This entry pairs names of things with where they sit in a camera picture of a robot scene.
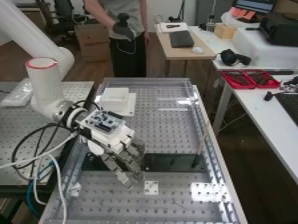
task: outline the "cardboard box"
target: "cardboard box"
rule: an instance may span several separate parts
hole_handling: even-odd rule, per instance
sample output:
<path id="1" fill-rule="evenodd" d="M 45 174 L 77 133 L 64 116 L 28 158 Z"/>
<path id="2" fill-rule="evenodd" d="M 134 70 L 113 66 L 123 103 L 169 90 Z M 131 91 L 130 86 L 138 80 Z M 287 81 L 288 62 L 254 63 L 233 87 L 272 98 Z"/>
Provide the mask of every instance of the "cardboard box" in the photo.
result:
<path id="1" fill-rule="evenodd" d="M 109 59 L 109 32 L 101 24 L 76 26 L 76 35 L 85 62 Z"/>
<path id="2" fill-rule="evenodd" d="M 233 39 L 235 28 L 233 26 L 226 26 L 222 23 L 217 23 L 214 33 L 221 39 Z"/>

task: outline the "red object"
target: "red object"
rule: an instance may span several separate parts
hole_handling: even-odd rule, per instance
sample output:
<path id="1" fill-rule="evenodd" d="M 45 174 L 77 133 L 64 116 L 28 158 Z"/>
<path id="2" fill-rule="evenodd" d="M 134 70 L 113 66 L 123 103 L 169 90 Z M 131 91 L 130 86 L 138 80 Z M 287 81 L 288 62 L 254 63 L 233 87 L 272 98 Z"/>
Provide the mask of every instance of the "red object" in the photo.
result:
<path id="1" fill-rule="evenodd" d="M 239 70 L 222 71 L 221 75 L 233 89 L 254 89 L 255 82 Z"/>
<path id="2" fill-rule="evenodd" d="M 54 59 L 52 59 L 53 60 L 53 64 L 52 65 L 48 65 L 48 66 L 33 66 L 33 65 L 30 65 L 30 61 L 32 60 L 34 60 L 36 58 L 30 58 L 26 62 L 25 62 L 25 66 L 28 67 L 28 68 L 33 68 L 33 69 L 48 69 L 48 68 L 52 68 L 52 67 L 54 67 L 58 63 L 57 63 L 57 61 L 54 60 Z"/>
<path id="3" fill-rule="evenodd" d="M 247 10 L 246 9 L 242 9 L 237 17 L 238 18 L 245 17 L 246 12 L 247 12 Z"/>
<path id="4" fill-rule="evenodd" d="M 241 12 L 241 9 L 235 8 L 233 13 L 231 13 L 231 16 L 237 17 L 239 12 Z"/>
<path id="5" fill-rule="evenodd" d="M 255 87 L 259 89 L 276 89 L 280 83 L 272 78 L 272 76 L 262 70 L 245 70 L 243 73 L 255 82 Z"/>
<path id="6" fill-rule="evenodd" d="M 250 11 L 250 12 L 243 16 L 243 18 L 247 19 L 247 20 L 251 20 L 254 14 L 255 14 L 255 11 Z"/>

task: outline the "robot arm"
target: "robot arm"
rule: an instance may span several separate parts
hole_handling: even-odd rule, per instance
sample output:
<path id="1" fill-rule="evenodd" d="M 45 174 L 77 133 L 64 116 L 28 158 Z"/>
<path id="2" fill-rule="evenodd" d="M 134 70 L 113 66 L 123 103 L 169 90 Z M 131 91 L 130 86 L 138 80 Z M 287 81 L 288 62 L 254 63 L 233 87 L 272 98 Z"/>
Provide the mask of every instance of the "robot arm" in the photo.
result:
<path id="1" fill-rule="evenodd" d="M 32 107 L 54 122 L 78 131 L 92 153 L 99 156 L 126 188 L 142 179 L 141 160 L 143 144 L 134 138 L 134 131 L 123 118 L 106 111 L 86 110 L 62 96 L 58 63 L 50 58 L 33 58 L 26 63 L 33 87 Z M 117 164 L 125 164 L 131 172 L 126 175 Z"/>
<path id="2" fill-rule="evenodd" d="M 49 120 L 77 130 L 93 154 L 130 188 L 142 178 L 143 144 L 121 116 L 98 110 L 88 114 L 64 98 L 61 80 L 74 62 L 72 53 L 54 45 L 10 0 L 0 1 L 0 30 L 33 57 L 25 64 L 33 87 L 32 108 Z M 126 165 L 131 176 L 122 171 L 117 160 Z"/>

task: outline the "white desk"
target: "white desk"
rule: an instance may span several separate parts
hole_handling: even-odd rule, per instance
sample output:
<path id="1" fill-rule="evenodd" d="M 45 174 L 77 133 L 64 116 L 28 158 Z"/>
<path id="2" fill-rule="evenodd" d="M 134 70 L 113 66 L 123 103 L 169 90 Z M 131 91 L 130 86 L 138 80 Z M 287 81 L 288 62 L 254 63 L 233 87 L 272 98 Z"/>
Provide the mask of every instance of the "white desk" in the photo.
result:
<path id="1" fill-rule="evenodd" d="M 207 47 L 213 50 L 213 52 L 215 54 L 219 54 L 226 49 L 231 49 L 235 53 L 239 53 L 230 40 L 218 38 L 214 33 L 201 30 L 197 26 L 190 26 L 190 30 L 201 38 L 201 40 L 205 42 L 205 44 L 207 45 Z M 267 66 L 259 67 L 259 66 L 254 66 L 252 64 L 248 66 L 246 66 L 243 64 L 237 64 L 235 66 L 230 67 L 222 63 L 219 55 L 213 60 L 213 64 L 218 71 L 231 70 L 231 69 L 238 69 L 238 70 L 241 70 L 241 69 L 263 69 L 263 70 L 276 70 L 276 71 L 287 70 L 288 71 L 288 68 L 286 68 L 286 67 L 283 67 L 283 68 L 282 67 L 267 67 Z"/>
<path id="2" fill-rule="evenodd" d="M 292 76 L 274 76 L 274 78 L 286 81 L 292 79 Z M 235 90 L 225 83 L 213 129 L 217 134 L 233 93 L 298 184 L 298 126 L 276 98 L 268 102 L 263 100 L 267 91 L 280 92 L 278 89 Z"/>

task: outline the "keyboard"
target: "keyboard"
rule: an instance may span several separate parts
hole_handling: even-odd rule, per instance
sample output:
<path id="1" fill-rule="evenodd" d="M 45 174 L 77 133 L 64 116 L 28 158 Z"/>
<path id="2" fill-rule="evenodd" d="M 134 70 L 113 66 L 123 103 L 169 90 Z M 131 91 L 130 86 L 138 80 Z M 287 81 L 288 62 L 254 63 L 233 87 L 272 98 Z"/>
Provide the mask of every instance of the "keyboard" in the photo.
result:
<path id="1" fill-rule="evenodd" d="M 298 126 L 298 94 L 279 93 L 275 97 Z"/>
<path id="2" fill-rule="evenodd" d="M 193 47 L 194 42 L 189 31 L 177 31 L 170 33 L 170 45 L 173 48 Z"/>

